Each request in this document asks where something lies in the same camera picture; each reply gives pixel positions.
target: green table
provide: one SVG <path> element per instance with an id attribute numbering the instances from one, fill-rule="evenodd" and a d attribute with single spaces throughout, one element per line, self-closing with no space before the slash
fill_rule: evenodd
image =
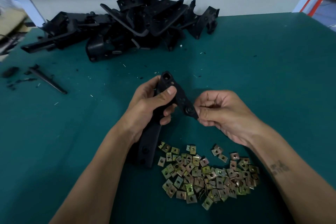
<path id="1" fill-rule="evenodd" d="M 32 30 L 23 44 L 39 34 L 39 29 Z M 163 47 L 132 50 L 97 63 L 89 62 L 85 42 L 34 54 L 17 48 L 0 67 L 21 68 L 11 81 L 27 78 L 23 72 L 37 63 L 69 93 L 63 95 L 41 80 L 22 82 L 11 91 L 8 79 L 0 79 L 0 223 L 47 223 L 137 86 L 164 70 L 192 101 L 204 90 L 237 92 L 336 187 L 331 172 L 336 148 L 335 39 L 333 31 L 304 14 L 285 13 L 220 17 L 213 35 L 204 32 L 195 40 L 187 34 L 173 52 Z M 186 144 L 195 144 L 198 154 L 213 165 L 222 165 L 210 152 L 215 143 L 226 156 L 237 151 L 253 158 L 216 128 L 205 128 L 180 111 L 161 130 L 160 139 L 183 152 Z M 155 162 L 163 154 L 157 151 Z M 250 195 L 229 198 L 208 212 L 200 203 L 170 199 L 162 189 L 160 171 L 156 165 L 151 170 L 125 165 L 113 223 L 291 221 L 264 170 L 262 184 Z"/>

